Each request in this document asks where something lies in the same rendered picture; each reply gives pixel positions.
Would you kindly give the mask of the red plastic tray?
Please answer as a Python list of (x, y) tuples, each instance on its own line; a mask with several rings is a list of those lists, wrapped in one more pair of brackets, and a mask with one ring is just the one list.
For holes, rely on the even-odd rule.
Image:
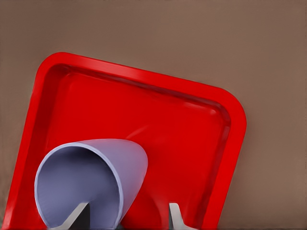
[(166, 229), (177, 203), (186, 225), (218, 226), (246, 132), (240, 102), (224, 89), (69, 53), (38, 68), (3, 229), (44, 229), (34, 182), (53, 148), (117, 138), (141, 145), (147, 173), (122, 225)]

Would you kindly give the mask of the lavender plastic cup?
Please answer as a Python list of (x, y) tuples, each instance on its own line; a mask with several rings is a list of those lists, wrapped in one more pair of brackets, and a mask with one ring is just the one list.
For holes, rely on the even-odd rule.
[(91, 139), (51, 150), (35, 176), (35, 203), (45, 225), (62, 225), (80, 203), (92, 229), (115, 229), (136, 198), (148, 167), (145, 150), (124, 139)]

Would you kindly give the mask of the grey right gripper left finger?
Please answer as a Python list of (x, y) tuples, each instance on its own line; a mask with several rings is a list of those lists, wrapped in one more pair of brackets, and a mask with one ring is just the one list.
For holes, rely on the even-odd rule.
[(90, 229), (90, 204), (80, 203), (67, 217), (62, 225), (50, 230), (89, 230)]

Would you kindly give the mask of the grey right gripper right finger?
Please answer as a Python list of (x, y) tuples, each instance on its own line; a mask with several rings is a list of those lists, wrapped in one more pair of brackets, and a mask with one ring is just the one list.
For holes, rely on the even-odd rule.
[(169, 229), (170, 230), (193, 230), (183, 222), (179, 205), (169, 203)]

